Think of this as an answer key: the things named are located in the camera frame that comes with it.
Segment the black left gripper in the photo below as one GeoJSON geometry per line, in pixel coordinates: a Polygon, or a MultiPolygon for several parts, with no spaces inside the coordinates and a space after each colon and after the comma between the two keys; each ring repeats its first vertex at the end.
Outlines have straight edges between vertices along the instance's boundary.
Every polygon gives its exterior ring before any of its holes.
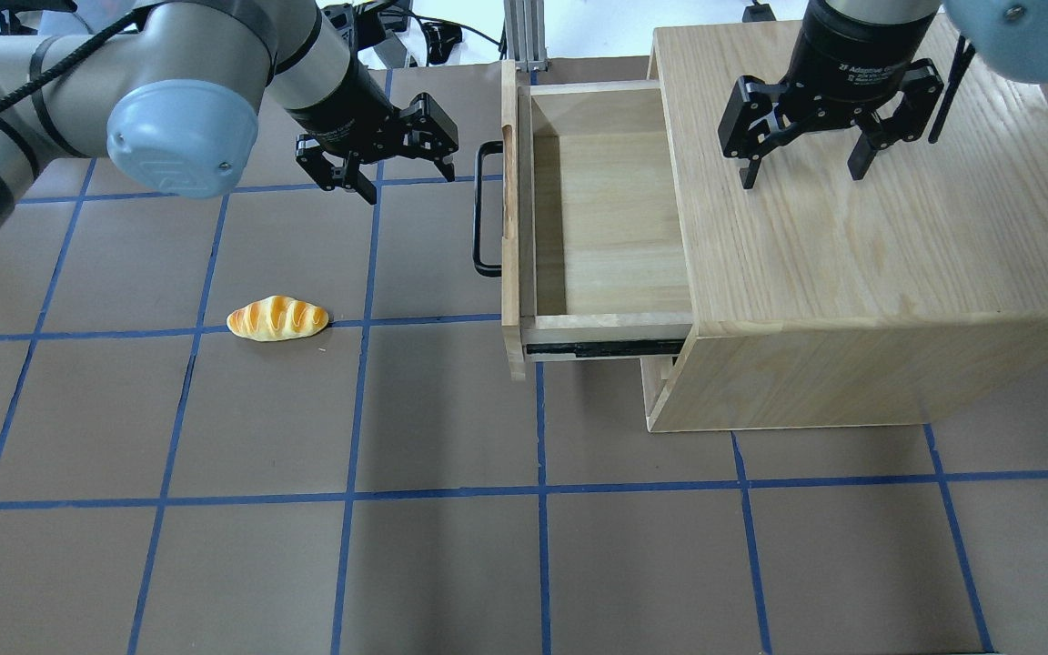
{"type": "Polygon", "coordinates": [[[344,189],[377,204],[378,190],[361,173],[361,158],[425,160],[445,181],[455,179],[459,131],[445,109],[421,92],[399,112],[353,54],[286,61],[283,108],[309,135],[297,136],[294,160],[320,189],[344,189]]]}

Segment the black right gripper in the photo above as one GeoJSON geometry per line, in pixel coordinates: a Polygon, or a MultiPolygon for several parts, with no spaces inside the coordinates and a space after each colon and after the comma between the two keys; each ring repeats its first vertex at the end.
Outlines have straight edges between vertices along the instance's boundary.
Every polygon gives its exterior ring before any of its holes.
{"type": "Polygon", "coordinates": [[[779,146],[843,128],[843,108],[831,100],[890,99],[903,75],[891,116],[857,116],[851,177],[861,181],[882,150],[923,136],[944,85],[931,59],[912,61],[937,13],[937,1],[810,1],[783,82],[739,77],[733,83],[717,136],[725,157],[746,161],[741,185],[754,188],[762,161],[779,146]]]}

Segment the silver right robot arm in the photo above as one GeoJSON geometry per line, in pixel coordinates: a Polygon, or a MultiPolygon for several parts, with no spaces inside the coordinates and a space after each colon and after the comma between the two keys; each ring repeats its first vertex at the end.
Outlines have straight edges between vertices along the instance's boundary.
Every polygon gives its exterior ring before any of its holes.
{"type": "Polygon", "coordinates": [[[976,58],[999,77],[1048,84],[1048,1],[811,1],[786,74],[733,84],[720,149],[745,162],[751,189],[773,150],[857,128],[847,166],[860,181],[891,145],[939,140],[976,58]]]}

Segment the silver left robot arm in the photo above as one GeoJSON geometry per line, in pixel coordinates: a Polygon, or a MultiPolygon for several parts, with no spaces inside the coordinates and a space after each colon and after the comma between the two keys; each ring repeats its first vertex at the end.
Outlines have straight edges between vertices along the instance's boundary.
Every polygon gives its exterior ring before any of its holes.
{"type": "Polygon", "coordinates": [[[376,202],[361,167],[428,160],[458,129],[428,93],[396,107],[315,1],[137,1],[92,36],[0,35],[0,230],[59,158],[107,157],[148,189],[240,182],[270,96],[313,141],[321,189],[376,202]]]}

